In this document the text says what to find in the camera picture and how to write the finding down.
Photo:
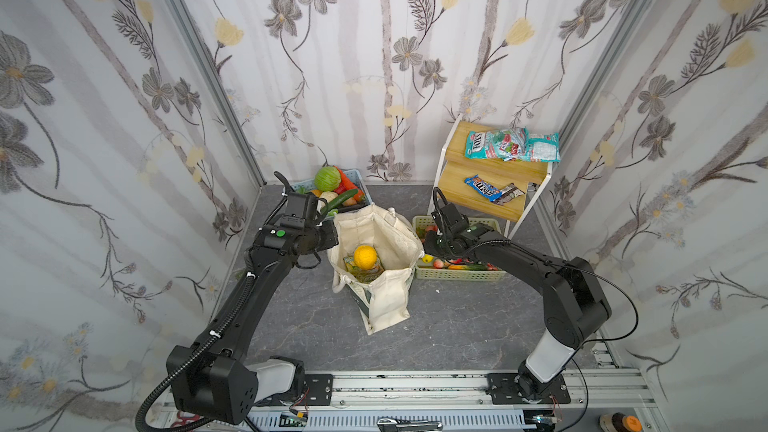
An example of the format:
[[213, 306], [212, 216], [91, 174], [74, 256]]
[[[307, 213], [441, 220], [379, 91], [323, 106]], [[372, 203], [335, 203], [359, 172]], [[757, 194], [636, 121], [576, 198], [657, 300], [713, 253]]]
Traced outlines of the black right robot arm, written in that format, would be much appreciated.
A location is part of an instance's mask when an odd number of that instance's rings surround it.
[[541, 254], [489, 226], [470, 224], [437, 186], [432, 189], [432, 204], [438, 230], [425, 234], [427, 254], [493, 265], [542, 297], [545, 332], [519, 366], [513, 393], [528, 403], [547, 398], [557, 388], [566, 364], [611, 318], [602, 285], [616, 285], [598, 276], [582, 258], [564, 260]]

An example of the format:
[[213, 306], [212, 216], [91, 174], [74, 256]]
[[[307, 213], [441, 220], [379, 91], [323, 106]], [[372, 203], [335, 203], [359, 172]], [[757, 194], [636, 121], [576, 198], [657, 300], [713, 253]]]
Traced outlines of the green tea snack packet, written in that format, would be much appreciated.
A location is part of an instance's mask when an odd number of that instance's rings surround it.
[[377, 266], [372, 270], [361, 270], [354, 264], [353, 255], [346, 256], [343, 259], [345, 269], [350, 273], [357, 282], [371, 283], [376, 280], [385, 270], [382, 266], [381, 259], [378, 257]]

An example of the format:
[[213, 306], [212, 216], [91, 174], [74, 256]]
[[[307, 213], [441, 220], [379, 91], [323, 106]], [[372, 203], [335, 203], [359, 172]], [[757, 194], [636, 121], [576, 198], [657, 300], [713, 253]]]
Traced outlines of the cream canvas grocery bag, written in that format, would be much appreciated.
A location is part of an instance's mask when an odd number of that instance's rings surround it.
[[424, 256], [413, 227], [395, 209], [377, 205], [339, 214], [333, 225], [332, 290], [351, 292], [369, 335], [407, 320], [415, 268]]

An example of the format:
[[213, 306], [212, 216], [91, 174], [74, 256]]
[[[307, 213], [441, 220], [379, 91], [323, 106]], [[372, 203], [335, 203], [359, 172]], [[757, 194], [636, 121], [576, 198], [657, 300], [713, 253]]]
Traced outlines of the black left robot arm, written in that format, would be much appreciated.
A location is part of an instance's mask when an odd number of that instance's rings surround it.
[[166, 391], [178, 410], [196, 417], [182, 425], [184, 431], [214, 421], [237, 426], [249, 422], [253, 406], [267, 398], [302, 394], [302, 362], [277, 357], [250, 369], [243, 359], [270, 300], [300, 258], [318, 256], [339, 238], [326, 218], [329, 204], [297, 192], [283, 174], [275, 176], [284, 187], [281, 200], [246, 252], [244, 275], [195, 341], [171, 351], [166, 377], [137, 411], [137, 430], [153, 430], [148, 414]]

